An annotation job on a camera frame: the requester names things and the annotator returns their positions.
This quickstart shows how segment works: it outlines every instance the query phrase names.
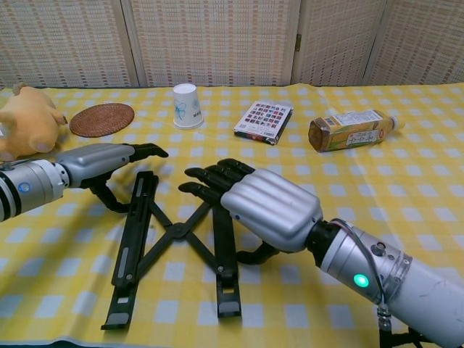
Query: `woven coaster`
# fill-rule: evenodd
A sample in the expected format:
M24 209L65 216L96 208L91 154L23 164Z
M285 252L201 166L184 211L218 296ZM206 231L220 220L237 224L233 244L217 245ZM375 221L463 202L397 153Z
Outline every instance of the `woven coaster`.
M134 115L133 109L126 104L95 105L74 116L70 121L70 130L85 138L107 136L127 127Z

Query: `robotic hand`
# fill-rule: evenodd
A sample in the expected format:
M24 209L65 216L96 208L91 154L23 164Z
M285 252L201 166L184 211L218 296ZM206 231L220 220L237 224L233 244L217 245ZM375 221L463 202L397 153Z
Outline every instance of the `robotic hand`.
M91 144L61 152L55 163L26 159L0 168L0 222L62 197L64 189L90 189L115 212L127 212L129 204L119 203L107 180L128 163L148 156L167 157L154 144Z
M308 249L317 267L378 305L381 347L464 344L464 284L346 221L325 221L316 196L269 170L223 159L185 173L207 186L183 183L182 192L220 204L263 240L254 252L238 252L239 262L259 264L279 252ZM392 334L391 315L409 333Z

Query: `stuffed animal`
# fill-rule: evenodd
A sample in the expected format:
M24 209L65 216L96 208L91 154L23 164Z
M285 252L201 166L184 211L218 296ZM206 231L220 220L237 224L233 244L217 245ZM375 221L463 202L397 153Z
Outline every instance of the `stuffed animal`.
M43 91L19 83L0 109L0 123L7 134L0 138L0 161L50 152L56 145L63 114Z

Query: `woven panel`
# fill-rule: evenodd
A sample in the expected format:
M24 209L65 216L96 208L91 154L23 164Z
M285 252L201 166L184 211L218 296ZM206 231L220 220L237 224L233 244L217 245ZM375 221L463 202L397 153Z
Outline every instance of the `woven panel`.
M290 82L299 0L131 4L149 86Z
M464 81L464 2L397 0L370 84L437 84Z
M358 84L384 5L385 0L308 1L301 13L302 45L293 82Z
M130 86L111 0L3 0L0 85Z

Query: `white paper cup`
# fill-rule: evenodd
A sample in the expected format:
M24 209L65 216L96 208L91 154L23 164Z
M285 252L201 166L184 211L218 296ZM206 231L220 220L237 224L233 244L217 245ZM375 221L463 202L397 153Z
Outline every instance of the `white paper cup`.
M195 128L203 123L196 86L182 83L173 87L174 124L179 128Z

